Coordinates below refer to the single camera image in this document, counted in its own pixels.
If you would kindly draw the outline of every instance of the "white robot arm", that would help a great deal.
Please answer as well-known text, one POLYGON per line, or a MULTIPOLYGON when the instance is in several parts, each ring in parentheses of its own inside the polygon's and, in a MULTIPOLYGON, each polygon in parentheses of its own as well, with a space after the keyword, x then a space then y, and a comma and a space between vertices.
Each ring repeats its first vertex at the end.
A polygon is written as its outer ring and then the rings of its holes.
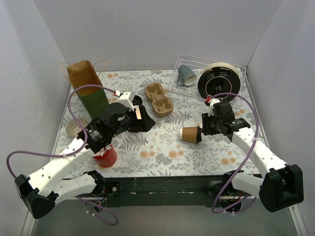
POLYGON ((102 117, 93 119, 86 127, 87 144, 81 131, 71 144, 61 153, 63 158, 55 158, 29 176, 19 175, 15 179, 18 193, 35 219, 49 213, 55 204, 74 196, 92 193, 99 196, 104 192, 106 181, 97 171, 84 173, 79 178, 63 180, 80 163, 108 147, 112 138, 123 132, 148 132, 155 125, 147 114, 142 101, 134 102, 133 92, 121 94, 118 101, 111 103, 102 117))
MULTIPOLYGON (((236 119, 229 102, 217 99, 206 101, 209 113, 202 114, 204 135, 226 135, 230 141, 248 153, 253 145, 254 131, 242 118, 236 119)), ((230 187, 244 191, 261 200, 271 212, 303 201, 303 173, 297 165, 288 165, 262 142, 256 141, 251 161, 259 169, 262 178, 238 172, 230 187)), ((234 171, 226 173, 228 179, 234 171)))

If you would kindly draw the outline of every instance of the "woven ball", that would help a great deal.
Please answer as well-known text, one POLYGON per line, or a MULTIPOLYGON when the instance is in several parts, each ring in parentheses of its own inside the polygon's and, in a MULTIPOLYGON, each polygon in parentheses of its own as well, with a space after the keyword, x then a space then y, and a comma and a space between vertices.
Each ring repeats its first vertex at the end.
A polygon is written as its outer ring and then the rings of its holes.
MULTIPOLYGON (((80 123, 84 126, 87 127, 88 126, 88 122, 83 119, 83 118, 78 118, 78 120, 80 121, 80 123)), ((70 121, 67 126, 65 127, 65 131, 67 133, 67 135, 69 135, 70 137, 74 138, 75 136, 77 136, 77 134, 81 131, 81 127, 78 125, 78 123, 75 120, 70 121)))

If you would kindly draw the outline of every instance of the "white cable clip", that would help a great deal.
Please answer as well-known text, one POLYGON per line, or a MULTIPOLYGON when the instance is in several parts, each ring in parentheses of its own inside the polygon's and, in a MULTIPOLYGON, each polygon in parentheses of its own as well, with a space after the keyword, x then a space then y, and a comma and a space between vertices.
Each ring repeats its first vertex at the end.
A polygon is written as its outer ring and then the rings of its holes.
POLYGON ((253 138, 252 138, 252 142, 254 142, 254 140, 256 140, 256 142, 258 142, 258 141, 261 141, 261 138, 255 138, 255 136, 253 136, 253 138))
POLYGON ((115 95, 116 97, 120 97, 121 93, 120 93, 118 90, 116 90, 115 93, 114 93, 114 95, 115 95))
POLYGON ((62 155, 64 158, 67 158, 67 155, 66 155, 66 154, 64 154, 64 152, 63 152, 63 151, 61 152, 61 155, 62 155))

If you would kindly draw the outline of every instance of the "white wall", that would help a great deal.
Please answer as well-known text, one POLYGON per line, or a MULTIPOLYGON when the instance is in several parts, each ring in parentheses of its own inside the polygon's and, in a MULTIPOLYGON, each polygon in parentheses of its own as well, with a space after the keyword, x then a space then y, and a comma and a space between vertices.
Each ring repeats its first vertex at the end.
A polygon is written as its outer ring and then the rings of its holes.
MULTIPOLYGON (((68 82, 64 58, 32 0, 0 0, 0 235, 18 236, 27 208, 19 198, 6 156, 25 149, 51 153, 68 82)), ((16 155, 16 174, 30 174, 46 158, 16 155)))
POLYGON ((248 65, 281 0, 34 2, 69 63, 123 70, 171 69, 179 54, 248 65))
POLYGON ((315 235, 315 2, 282 1, 249 66, 248 77, 272 150, 304 174, 299 205, 315 235))

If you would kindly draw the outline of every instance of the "fern leaf pattern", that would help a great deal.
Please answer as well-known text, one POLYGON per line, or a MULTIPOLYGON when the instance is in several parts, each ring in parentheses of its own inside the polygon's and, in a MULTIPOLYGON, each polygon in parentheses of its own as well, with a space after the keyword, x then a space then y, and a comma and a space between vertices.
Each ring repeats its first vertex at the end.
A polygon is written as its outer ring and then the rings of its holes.
MULTIPOLYGON (((196 70, 197 76, 202 70, 196 70)), ((103 85, 119 91, 133 91, 143 100, 143 105, 156 125, 147 133, 125 132, 113 138, 112 145, 117 153, 116 163, 109 168, 99 167, 93 158, 81 163, 67 178, 81 176, 84 172, 97 170, 104 177, 157 177, 157 176, 195 176, 222 175, 235 170, 244 160, 245 154, 223 135, 202 136, 198 144, 186 143, 179 140, 181 127, 201 126, 201 113, 186 101, 179 101, 168 94, 168 84, 173 75, 172 70, 133 70, 102 72, 100 80, 103 85), (144 88, 151 83, 161 83, 165 95, 170 96, 174 103, 174 111, 163 118, 158 118, 152 111, 151 101, 144 94, 144 88)), ((244 96, 250 100, 246 84, 244 96)), ((189 87, 183 88, 189 93, 189 87)), ((117 98, 106 92, 109 102, 117 98)), ((80 99, 74 95, 71 108, 76 117, 91 121, 89 114, 80 99)), ((236 110, 237 118, 244 118, 254 129, 254 117, 249 106, 243 103, 236 110)), ((57 141, 55 153, 60 153, 73 140, 67 136, 65 127, 72 120, 66 109, 57 141)), ((250 161, 242 168, 246 173, 257 174, 258 170, 250 161)))

